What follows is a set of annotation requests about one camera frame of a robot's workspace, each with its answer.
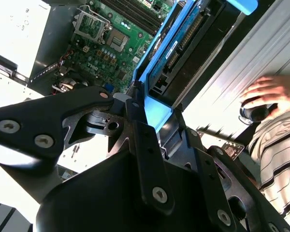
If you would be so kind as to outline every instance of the motherboard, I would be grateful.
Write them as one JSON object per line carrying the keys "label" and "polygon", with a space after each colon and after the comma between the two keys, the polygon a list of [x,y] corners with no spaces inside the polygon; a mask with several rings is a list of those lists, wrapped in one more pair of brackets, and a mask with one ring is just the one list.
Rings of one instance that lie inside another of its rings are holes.
{"label": "motherboard", "polygon": [[[111,93],[127,91],[134,69],[172,8],[164,0],[134,0],[124,8],[127,2],[108,6],[107,0],[95,0],[80,7],[64,63]],[[139,17],[130,12],[132,6]]]}

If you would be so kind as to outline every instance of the person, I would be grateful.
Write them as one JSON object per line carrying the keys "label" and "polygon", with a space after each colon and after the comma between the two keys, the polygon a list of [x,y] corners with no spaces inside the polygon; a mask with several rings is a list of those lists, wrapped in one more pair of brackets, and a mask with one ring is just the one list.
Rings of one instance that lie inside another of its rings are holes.
{"label": "person", "polygon": [[263,76],[240,96],[252,108],[277,103],[258,125],[248,145],[252,159],[261,166],[261,191],[290,225],[290,76]]}

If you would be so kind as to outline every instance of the sticker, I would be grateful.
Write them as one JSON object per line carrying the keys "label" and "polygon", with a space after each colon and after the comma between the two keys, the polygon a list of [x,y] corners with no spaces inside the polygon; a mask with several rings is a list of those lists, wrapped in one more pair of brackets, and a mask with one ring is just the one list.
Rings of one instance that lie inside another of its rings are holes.
{"label": "sticker", "polygon": [[166,54],[165,59],[168,59],[169,58],[170,54],[173,52],[173,50],[176,47],[176,45],[177,45],[177,40],[174,42],[174,44],[172,45],[171,49]]}
{"label": "sticker", "polygon": [[230,142],[223,138],[208,134],[204,131],[198,130],[197,133],[201,138],[202,145],[208,149],[210,146],[219,146],[221,147],[232,160],[235,160],[237,156],[244,150],[244,145]]}
{"label": "sticker", "polygon": [[138,62],[140,61],[140,58],[138,58],[138,57],[134,57],[134,58],[133,58],[133,61],[134,61],[135,63],[138,63]]}
{"label": "sticker", "polygon": [[62,175],[62,178],[66,179],[66,180],[71,178],[71,177],[72,177],[72,175],[68,171],[65,171],[64,174]]}

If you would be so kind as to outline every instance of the hand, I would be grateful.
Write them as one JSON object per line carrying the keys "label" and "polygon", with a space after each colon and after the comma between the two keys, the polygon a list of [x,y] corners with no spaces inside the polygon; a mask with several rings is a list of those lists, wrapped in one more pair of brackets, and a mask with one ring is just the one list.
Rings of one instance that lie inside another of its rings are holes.
{"label": "hand", "polygon": [[267,119],[274,119],[285,112],[290,111],[290,76],[263,76],[249,86],[240,96],[243,102],[253,97],[260,97],[247,103],[244,108],[277,103],[277,109],[273,110]]}

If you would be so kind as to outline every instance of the bolt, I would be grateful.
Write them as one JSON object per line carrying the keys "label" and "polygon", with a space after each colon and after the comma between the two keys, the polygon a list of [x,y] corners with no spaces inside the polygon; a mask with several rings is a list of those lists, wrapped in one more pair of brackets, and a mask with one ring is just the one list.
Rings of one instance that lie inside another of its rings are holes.
{"label": "bolt", "polygon": [[277,227],[273,223],[271,223],[271,222],[269,222],[269,227],[271,228],[271,230],[273,232],[279,232],[279,230],[277,229]]}
{"label": "bolt", "polygon": [[160,187],[153,188],[153,197],[160,203],[164,204],[168,200],[168,195],[166,192]]}
{"label": "bolt", "polygon": [[194,130],[191,130],[190,132],[191,132],[191,134],[192,134],[193,136],[198,136],[198,133],[195,132]]}
{"label": "bolt", "polygon": [[20,125],[13,120],[2,120],[0,122],[0,131],[8,134],[13,134],[19,131]]}
{"label": "bolt", "polygon": [[220,150],[220,149],[217,148],[216,151],[217,151],[219,154],[223,155],[223,151],[222,151],[222,150]]}
{"label": "bolt", "polygon": [[217,215],[220,221],[222,221],[226,226],[231,226],[231,219],[229,215],[224,212],[222,209],[217,211]]}
{"label": "bolt", "polygon": [[54,144],[54,140],[49,135],[40,134],[34,138],[34,143],[41,148],[50,148]]}
{"label": "bolt", "polygon": [[103,98],[108,98],[108,95],[106,93],[103,93],[103,92],[100,93],[100,96]]}

